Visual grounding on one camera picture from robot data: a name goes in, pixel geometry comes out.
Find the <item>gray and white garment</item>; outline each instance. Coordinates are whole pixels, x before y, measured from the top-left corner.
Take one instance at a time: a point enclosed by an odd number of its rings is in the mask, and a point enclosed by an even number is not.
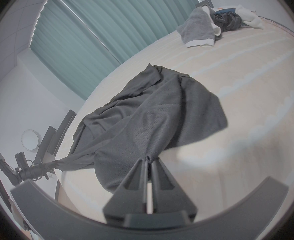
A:
[[[183,25],[177,27],[182,41],[187,47],[214,46],[215,33],[211,18],[201,8],[195,8]]]

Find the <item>black curved mount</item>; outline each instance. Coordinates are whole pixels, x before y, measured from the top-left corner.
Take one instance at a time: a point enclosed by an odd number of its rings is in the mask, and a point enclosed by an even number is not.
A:
[[[147,182],[153,186],[153,214],[147,214]],[[139,229],[174,228],[193,222],[197,207],[164,163],[138,159],[103,209],[110,225]]]

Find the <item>bed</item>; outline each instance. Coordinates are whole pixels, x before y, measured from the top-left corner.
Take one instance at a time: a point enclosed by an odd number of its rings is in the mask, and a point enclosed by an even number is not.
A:
[[[56,158],[69,153],[83,117],[108,103],[149,63],[161,65],[189,74],[216,94],[228,119],[223,131],[160,154],[196,204],[195,221],[240,201],[267,176],[289,185],[279,218],[294,198],[294,34],[269,20],[263,24],[264,30],[223,33],[214,47],[186,48],[176,31],[146,47],[97,86]],[[82,215],[105,222],[102,208],[112,194],[102,188],[94,169],[55,173]]]

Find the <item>green curtain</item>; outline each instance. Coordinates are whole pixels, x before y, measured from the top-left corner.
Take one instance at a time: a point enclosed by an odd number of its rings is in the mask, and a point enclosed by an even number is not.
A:
[[[38,19],[31,49],[62,82],[84,99],[120,63],[176,30],[198,2],[61,1],[48,0]]]

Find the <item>round white object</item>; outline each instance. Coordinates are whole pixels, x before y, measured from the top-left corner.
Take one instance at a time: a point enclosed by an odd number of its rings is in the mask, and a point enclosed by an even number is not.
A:
[[[25,149],[32,151],[39,145],[39,138],[35,131],[26,130],[21,136],[21,143]]]

